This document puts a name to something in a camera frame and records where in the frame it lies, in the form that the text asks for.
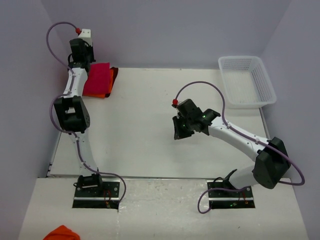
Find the lavender wall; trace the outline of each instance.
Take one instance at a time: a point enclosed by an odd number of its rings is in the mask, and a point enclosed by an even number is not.
[[[46,48],[51,21],[40,1],[1,1],[0,23],[0,239],[15,240],[36,178],[48,168],[57,139],[49,104],[67,73]],[[50,39],[66,57],[55,32]]]
[[[277,94],[263,112],[270,134],[284,140],[305,174],[306,184],[294,191],[311,240],[320,239],[319,13],[320,1],[293,0],[262,54]]]
[[[92,29],[95,56],[118,67],[218,68],[260,56],[291,0],[42,0],[52,22]],[[71,35],[58,30],[63,42]]]

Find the white table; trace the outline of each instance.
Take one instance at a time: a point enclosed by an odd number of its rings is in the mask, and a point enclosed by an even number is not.
[[[207,187],[203,179],[127,180],[128,192],[119,212],[73,209],[76,180],[37,179],[20,240],[41,240],[60,225],[79,234],[81,240],[308,239],[289,185],[278,184],[273,190],[255,185],[256,208],[215,209],[202,215],[197,212],[197,201]],[[204,197],[201,208],[207,207]]]
[[[99,170],[125,177],[215,178],[254,163],[227,143],[203,133],[174,140],[171,107],[178,90],[192,81],[222,89],[219,70],[120,68],[109,98],[84,97],[91,117],[89,140]],[[179,100],[192,99],[203,111],[221,112],[222,100],[210,86],[192,85]],[[265,137],[259,109],[227,109],[226,117]],[[77,155],[62,134],[50,174],[78,176]]]

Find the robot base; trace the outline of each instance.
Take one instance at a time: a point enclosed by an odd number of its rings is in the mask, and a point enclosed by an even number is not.
[[[100,187],[76,187],[73,209],[118,209],[119,181],[104,181]]]
[[[222,180],[208,181],[208,189],[224,188]],[[242,192],[227,192],[227,191],[210,191],[209,206],[211,209],[254,209],[254,196],[252,188],[248,187]]]

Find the orange object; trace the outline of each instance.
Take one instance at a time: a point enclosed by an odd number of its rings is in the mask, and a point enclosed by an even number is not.
[[[80,240],[80,237],[65,225],[61,225],[45,236],[43,240]]]

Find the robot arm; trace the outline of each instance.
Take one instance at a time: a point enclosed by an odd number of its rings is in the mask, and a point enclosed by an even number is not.
[[[240,170],[236,169],[225,177],[223,180],[225,188],[241,189],[246,186],[261,184],[268,189],[273,189],[289,169],[290,163],[278,153],[229,129],[218,112],[212,109],[202,112],[191,99],[173,105],[173,107],[178,111],[177,116],[173,117],[175,140],[190,137],[195,131],[201,132],[227,142],[255,162],[254,166]],[[280,139],[275,137],[268,140],[265,137],[247,132],[234,124],[232,126],[253,139],[271,145],[287,155],[284,143]]]
[[[93,174],[83,164],[84,162],[94,171],[98,171],[88,136],[90,116],[81,97],[88,79],[90,63],[95,62],[90,29],[82,29],[78,38],[70,41],[70,47],[73,61],[69,62],[69,67],[72,71],[69,70],[68,82],[63,93],[64,96],[54,102],[54,109],[60,127],[65,131],[76,133],[78,138],[76,139],[73,134],[69,134],[77,153],[80,169],[77,187],[81,189],[95,188],[101,185],[101,176]],[[78,154],[77,140],[83,162]]]

